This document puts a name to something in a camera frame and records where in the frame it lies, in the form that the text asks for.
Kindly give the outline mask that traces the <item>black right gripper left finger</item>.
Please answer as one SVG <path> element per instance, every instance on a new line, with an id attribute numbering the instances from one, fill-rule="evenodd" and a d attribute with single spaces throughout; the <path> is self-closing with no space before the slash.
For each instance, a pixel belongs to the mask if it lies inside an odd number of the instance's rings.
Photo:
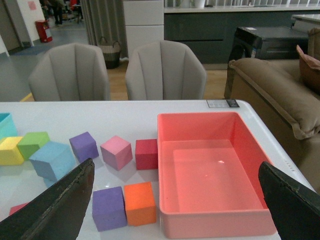
<path id="1" fill-rule="evenodd" d="M 86 159 L 0 223 L 2 240 L 75 240 L 91 199 L 95 164 Z"/>

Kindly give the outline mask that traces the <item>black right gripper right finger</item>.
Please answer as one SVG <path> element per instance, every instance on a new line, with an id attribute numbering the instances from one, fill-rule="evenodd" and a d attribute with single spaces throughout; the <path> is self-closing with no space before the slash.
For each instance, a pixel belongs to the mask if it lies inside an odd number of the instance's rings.
<path id="1" fill-rule="evenodd" d="M 282 240 L 320 238 L 320 195 L 264 161 L 258 179 Z"/>

